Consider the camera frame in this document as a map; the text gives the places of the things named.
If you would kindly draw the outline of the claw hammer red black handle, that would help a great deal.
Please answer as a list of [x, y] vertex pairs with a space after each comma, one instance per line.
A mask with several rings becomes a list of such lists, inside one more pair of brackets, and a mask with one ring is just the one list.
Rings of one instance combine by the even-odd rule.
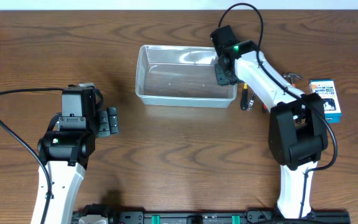
[[303, 76], [294, 72], [288, 72], [283, 74], [283, 78], [288, 79], [292, 86], [296, 87], [295, 80], [302, 80]]

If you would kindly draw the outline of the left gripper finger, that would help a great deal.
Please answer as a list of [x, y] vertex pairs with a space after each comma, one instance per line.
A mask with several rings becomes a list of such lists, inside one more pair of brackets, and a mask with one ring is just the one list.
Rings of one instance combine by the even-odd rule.
[[117, 118], [117, 109], [115, 107], [108, 107], [108, 123], [109, 131], [111, 134], [119, 134], [119, 124]]
[[106, 110], [98, 111], [98, 134], [97, 138], [105, 138], [111, 135], [109, 120], [108, 120], [108, 113]]

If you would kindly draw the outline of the clear plastic container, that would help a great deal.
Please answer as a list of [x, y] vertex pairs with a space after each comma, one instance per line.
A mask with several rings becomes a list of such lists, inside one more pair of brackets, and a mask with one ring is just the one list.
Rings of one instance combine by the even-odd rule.
[[227, 108], [237, 86], [219, 86], [212, 47], [143, 45], [135, 93], [145, 105]]

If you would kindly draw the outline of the blue white cardboard box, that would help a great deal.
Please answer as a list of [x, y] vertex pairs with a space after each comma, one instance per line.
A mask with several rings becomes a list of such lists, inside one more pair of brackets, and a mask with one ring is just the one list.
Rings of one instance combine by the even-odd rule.
[[310, 80], [309, 88], [311, 93], [317, 93], [323, 99], [326, 121], [328, 123], [339, 123], [341, 121], [342, 112], [334, 80]]

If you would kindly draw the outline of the black yellow screwdriver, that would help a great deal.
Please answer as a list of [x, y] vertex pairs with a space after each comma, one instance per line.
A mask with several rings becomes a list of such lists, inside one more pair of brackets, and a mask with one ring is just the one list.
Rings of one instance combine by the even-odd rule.
[[244, 83], [242, 89], [242, 98], [241, 98], [241, 110], [246, 111], [248, 109], [248, 85]]

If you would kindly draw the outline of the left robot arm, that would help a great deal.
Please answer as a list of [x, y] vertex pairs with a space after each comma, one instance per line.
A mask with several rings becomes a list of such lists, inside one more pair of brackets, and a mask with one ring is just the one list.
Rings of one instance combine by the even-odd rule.
[[62, 111], [37, 145], [41, 165], [32, 223], [71, 222], [96, 139], [119, 133], [117, 110], [102, 105], [103, 96], [93, 85], [70, 85], [62, 91]]

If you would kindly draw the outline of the red handled pliers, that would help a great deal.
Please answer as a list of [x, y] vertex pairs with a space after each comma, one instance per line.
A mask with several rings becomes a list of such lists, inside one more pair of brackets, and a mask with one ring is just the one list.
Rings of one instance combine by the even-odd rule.
[[269, 112], [269, 110], [267, 109], [266, 105], [262, 106], [262, 111], [263, 111], [263, 113], [268, 113]]

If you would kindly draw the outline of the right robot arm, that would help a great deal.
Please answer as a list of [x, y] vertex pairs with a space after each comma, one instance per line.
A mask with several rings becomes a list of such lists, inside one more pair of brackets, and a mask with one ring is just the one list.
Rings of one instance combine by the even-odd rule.
[[270, 113], [268, 146], [281, 173], [279, 212], [285, 218], [306, 217], [313, 169], [328, 146], [323, 99], [286, 81], [253, 41], [240, 42], [230, 26], [217, 28], [210, 38], [218, 56], [218, 85], [247, 84]]

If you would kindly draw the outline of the silver socket wrench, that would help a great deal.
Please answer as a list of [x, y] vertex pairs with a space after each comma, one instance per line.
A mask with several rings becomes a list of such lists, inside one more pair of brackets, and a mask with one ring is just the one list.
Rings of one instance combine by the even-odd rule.
[[256, 97], [256, 94], [253, 92], [252, 95], [251, 95], [251, 97], [250, 97], [250, 100], [249, 100], [249, 102], [248, 102], [248, 105], [247, 105], [247, 109], [248, 109], [248, 110], [252, 110], [252, 109], [253, 109], [255, 97]]

